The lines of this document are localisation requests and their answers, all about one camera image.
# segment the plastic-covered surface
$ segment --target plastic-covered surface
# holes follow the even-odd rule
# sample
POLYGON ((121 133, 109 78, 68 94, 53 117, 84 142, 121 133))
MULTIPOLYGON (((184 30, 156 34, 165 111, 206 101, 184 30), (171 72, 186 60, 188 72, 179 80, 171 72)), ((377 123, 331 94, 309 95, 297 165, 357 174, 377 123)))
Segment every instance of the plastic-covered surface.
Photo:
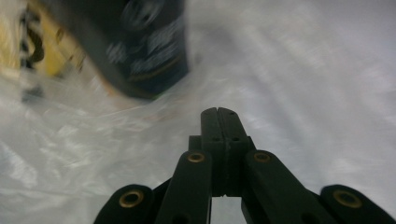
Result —
MULTIPOLYGON (((0 223, 93 223, 115 190, 169 178, 212 106, 308 189, 347 185, 396 217, 396 3, 369 2, 190 0, 191 73, 151 104, 87 71, 28 105, 0 79, 0 223)), ((212 223, 244 223, 239 200, 215 199, 212 223)))

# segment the translucent plastic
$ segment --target translucent plastic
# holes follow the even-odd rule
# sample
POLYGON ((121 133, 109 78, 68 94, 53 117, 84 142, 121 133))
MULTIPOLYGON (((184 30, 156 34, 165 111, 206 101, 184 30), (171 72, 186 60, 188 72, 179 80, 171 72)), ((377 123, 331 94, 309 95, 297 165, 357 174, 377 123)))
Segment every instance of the translucent plastic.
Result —
MULTIPOLYGON (((0 76, 0 223, 93 223, 115 190, 168 179, 213 106, 237 112, 308 189, 347 185, 396 217, 394 46, 331 19, 371 16, 383 26, 370 35, 394 40, 396 15, 324 2, 190 0, 191 73, 152 103, 108 96, 89 66, 44 79, 29 104, 0 76)), ((212 223, 245 223, 240 201, 215 199, 212 223)))

